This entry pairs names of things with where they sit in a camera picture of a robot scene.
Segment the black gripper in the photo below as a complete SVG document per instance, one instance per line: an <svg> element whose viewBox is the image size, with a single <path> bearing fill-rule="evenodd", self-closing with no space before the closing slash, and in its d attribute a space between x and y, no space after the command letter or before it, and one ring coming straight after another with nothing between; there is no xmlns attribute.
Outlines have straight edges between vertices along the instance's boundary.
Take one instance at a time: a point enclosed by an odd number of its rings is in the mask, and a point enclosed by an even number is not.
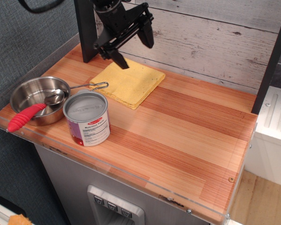
<svg viewBox="0 0 281 225"><path fill-rule="evenodd" d="M148 48L154 46L153 15L148 3L141 3L126 10L121 1L93 1L93 7L103 24L103 31L94 43L103 59L112 59L122 69L129 66L118 49L138 35Z"/></svg>

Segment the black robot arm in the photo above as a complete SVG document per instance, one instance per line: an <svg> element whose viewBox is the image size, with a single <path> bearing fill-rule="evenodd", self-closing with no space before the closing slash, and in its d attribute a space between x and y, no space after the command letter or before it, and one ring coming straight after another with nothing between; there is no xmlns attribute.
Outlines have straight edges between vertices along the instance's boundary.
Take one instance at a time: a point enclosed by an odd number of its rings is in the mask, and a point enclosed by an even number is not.
<svg viewBox="0 0 281 225"><path fill-rule="evenodd" d="M112 59L120 68L129 66L118 49L135 35L148 48L154 45L153 15L148 3L126 10L121 0L93 0L94 10L103 24L103 31L94 43L103 59Z"/></svg>

